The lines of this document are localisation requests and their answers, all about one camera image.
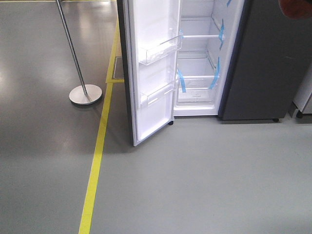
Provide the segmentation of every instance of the yellow tape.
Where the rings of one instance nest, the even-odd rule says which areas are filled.
[[[112,92],[113,92],[113,84],[108,83],[106,86],[106,91],[105,91],[104,106],[103,106],[101,121],[99,124],[98,133],[97,133],[97,143],[96,143],[96,147],[94,151],[86,198],[84,200],[84,205],[83,205],[79,234],[90,233],[92,215],[93,215],[93,207],[94,207],[94,202],[96,199],[98,177],[99,177],[102,155],[103,155],[108,114],[109,114],[109,109],[110,109],[111,99],[112,99]]]

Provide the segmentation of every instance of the metal pole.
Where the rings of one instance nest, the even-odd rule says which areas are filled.
[[[81,86],[82,86],[84,94],[87,96],[88,93],[87,93],[86,86],[85,86],[83,78],[82,78],[81,70],[80,70],[79,63],[78,63],[78,60],[77,60],[77,56],[76,56],[76,53],[75,53],[75,50],[74,50],[72,39],[71,39],[69,31],[68,31],[68,27],[67,27],[67,24],[66,24],[66,20],[65,20],[65,16],[64,16],[64,13],[63,13],[63,10],[62,10],[62,6],[60,4],[60,0],[56,0],[56,3],[58,5],[58,11],[59,11],[60,17],[62,19],[62,23],[63,23],[64,29],[65,29],[65,33],[66,33],[66,36],[67,36],[69,47],[70,47],[70,50],[72,52],[73,59],[75,61],[75,66],[76,66],[76,69],[77,69],[77,72],[78,72],[78,75],[79,75],[80,83],[81,83]]]

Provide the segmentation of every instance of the round metal base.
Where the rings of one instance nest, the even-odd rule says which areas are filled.
[[[85,95],[82,86],[78,86],[73,89],[69,94],[69,99],[77,105],[90,105],[99,100],[102,96],[102,90],[100,87],[93,84],[86,84],[86,90],[88,95]]]

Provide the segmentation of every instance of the floor drain cover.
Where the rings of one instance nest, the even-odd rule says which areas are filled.
[[[115,58],[115,68],[113,79],[123,79],[122,57]]]

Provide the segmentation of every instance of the yellow floor line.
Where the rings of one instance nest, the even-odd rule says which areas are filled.
[[[117,44],[118,34],[119,34],[118,21],[116,23],[115,31],[117,31],[117,33],[115,32],[114,42],[113,42],[113,46],[111,50],[110,62],[109,62],[107,75],[106,75],[106,82],[108,80],[112,80],[112,77],[114,75],[114,61],[115,61],[116,48],[117,48],[116,44]],[[80,227],[79,227],[79,234],[89,234],[90,229],[91,229],[93,208],[94,208],[94,203],[95,203],[96,193],[97,193],[97,186],[98,186],[98,177],[99,177],[99,172],[101,168],[101,161],[102,161],[102,155],[103,155],[103,149],[104,149],[104,140],[105,140],[105,134],[106,134],[106,128],[107,128],[108,114],[109,114],[111,99],[112,99],[113,84],[114,82],[107,82],[106,84],[104,106],[103,106],[101,121],[99,124],[98,133],[97,133],[97,142],[96,142],[96,147],[95,147],[94,156],[93,156],[93,162],[92,162],[92,167],[91,167],[91,172],[90,172],[89,183],[87,187],[86,198],[84,200],[84,205],[83,205],[83,211],[82,211]]]

